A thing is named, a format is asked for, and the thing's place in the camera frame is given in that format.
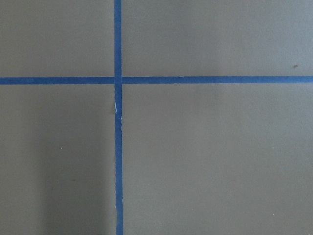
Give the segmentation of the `blue tape grid lines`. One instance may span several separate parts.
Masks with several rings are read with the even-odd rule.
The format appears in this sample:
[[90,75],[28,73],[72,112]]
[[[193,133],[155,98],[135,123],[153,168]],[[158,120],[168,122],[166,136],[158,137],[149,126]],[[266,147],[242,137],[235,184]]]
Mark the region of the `blue tape grid lines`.
[[114,150],[115,150],[115,233],[124,233],[123,224],[123,115],[122,87],[125,84],[304,84],[312,76],[123,76],[122,74],[122,2],[114,1],[114,76],[77,77],[2,77],[1,85],[90,85],[114,86]]

